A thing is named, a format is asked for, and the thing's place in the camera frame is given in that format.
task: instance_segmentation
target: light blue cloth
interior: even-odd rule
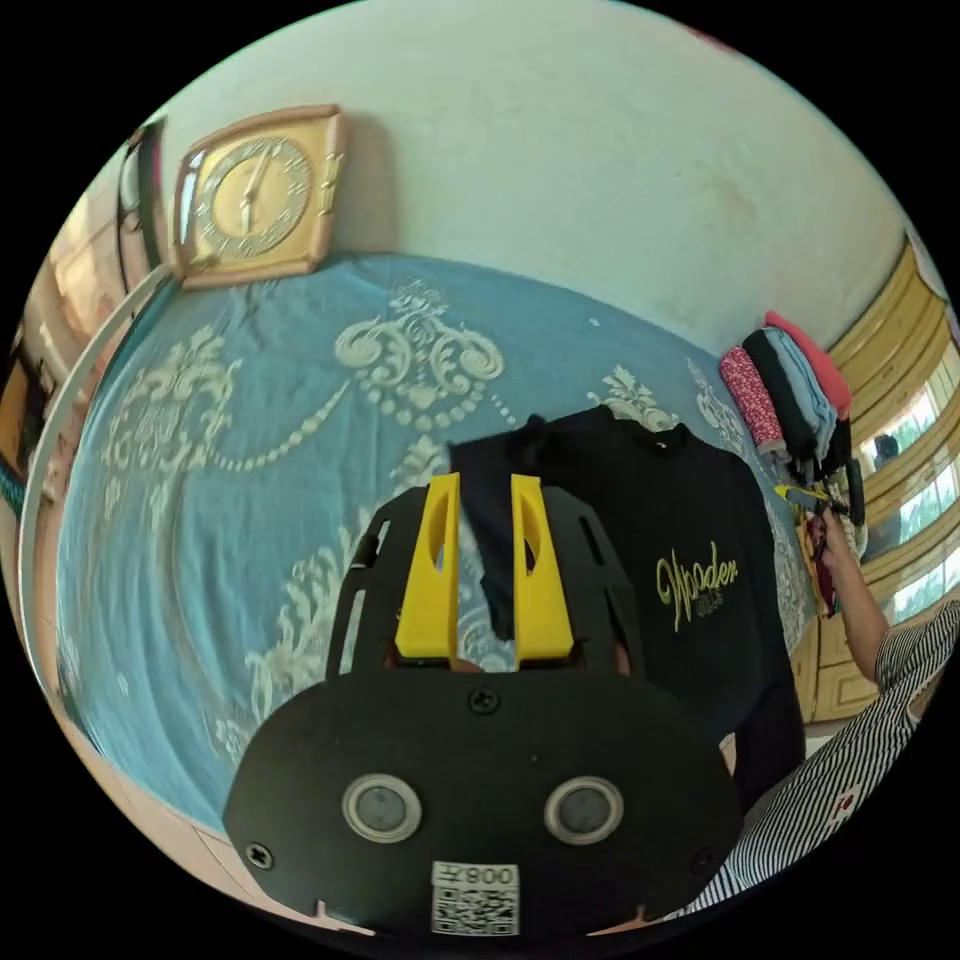
[[[137,784],[221,829],[250,737],[323,674],[377,506],[445,472],[448,443],[598,403],[652,429],[683,420],[750,465],[792,650],[814,605],[783,477],[715,357],[587,297],[444,261],[167,285],[111,363],[73,467],[57,568],[70,715]],[[461,655],[511,669],[465,525],[460,553]]]
[[[790,382],[803,419],[817,435],[817,462],[820,463],[830,449],[830,440],[837,426],[837,411],[824,396],[810,361],[790,334],[776,327],[764,327],[763,332],[777,352],[777,359]]]

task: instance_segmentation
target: person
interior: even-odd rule
[[[881,433],[874,437],[877,455],[873,461],[874,470],[881,470],[888,463],[900,455],[900,444],[896,437]],[[894,510],[890,516],[874,524],[869,530],[867,547],[860,557],[860,563],[865,564],[900,545],[903,517],[900,510]]]
[[[856,813],[910,740],[960,634],[960,585],[891,627],[829,510],[815,532],[817,542],[824,537],[823,561],[840,602],[847,644],[861,674],[878,687],[877,699],[753,805],[730,855],[695,901],[650,921],[640,907],[635,920],[598,934],[702,910],[785,870]]]

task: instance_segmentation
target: folded clothes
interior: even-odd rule
[[[837,416],[841,420],[846,420],[850,416],[853,395],[830,356],[818,347],[798,326],[781,317],[779,313],[768,310],[764,314],[763,322],[768,327],[777,327],[790,335],[790,338],[810,362],[817,382],[820,384],[824,396],[837,411]]]
[[[757,452],[786,461],[789,453],[773,401],[743,347],[734,347],[724,354],[720,360],[720,376],[743,414]]]
[[[763,333],[776,351],[804,419],[816,434],[816,460],[822,463],[829,452],[830,439],[837,425],[837,411],[820,389],[809,360],[789,335],[776,327],[765,327]]]
[[[762,330],[754,330],[743,341],[743,349],[773,402],[791,458],[800,463],[813,460],[817,452],[817,435],[803,417],[773,346]]]

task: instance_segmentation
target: striped shirt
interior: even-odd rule
[[[707,888],[664,919],[702,910],[767,880],[848,820],[916,730],[921,694],[943,670],[958,634],[960,588],[932,611],[888,630],[877,653],[877,699],[760,799]]]

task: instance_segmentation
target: yellow embroidered text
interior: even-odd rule
[[[657,594],[665,604],[673,604],[675,616],[673,621],[674,633],[680,632],[681,615],[685,614],[687,622],[693,619],[694,604],[697,613],[705,616],[712,612],[723,601],[720,588],[729,586],[737,577],[737,564],[731,560],[727,563],[717,561],[717,545],[710,541],[711,560],[703,567],[699,563],[688,570],[677,560],[677,551],[670,551],[670,560],[657,561]],[[712,594],[713,603],[704,606],[696,603],[704,594]]]

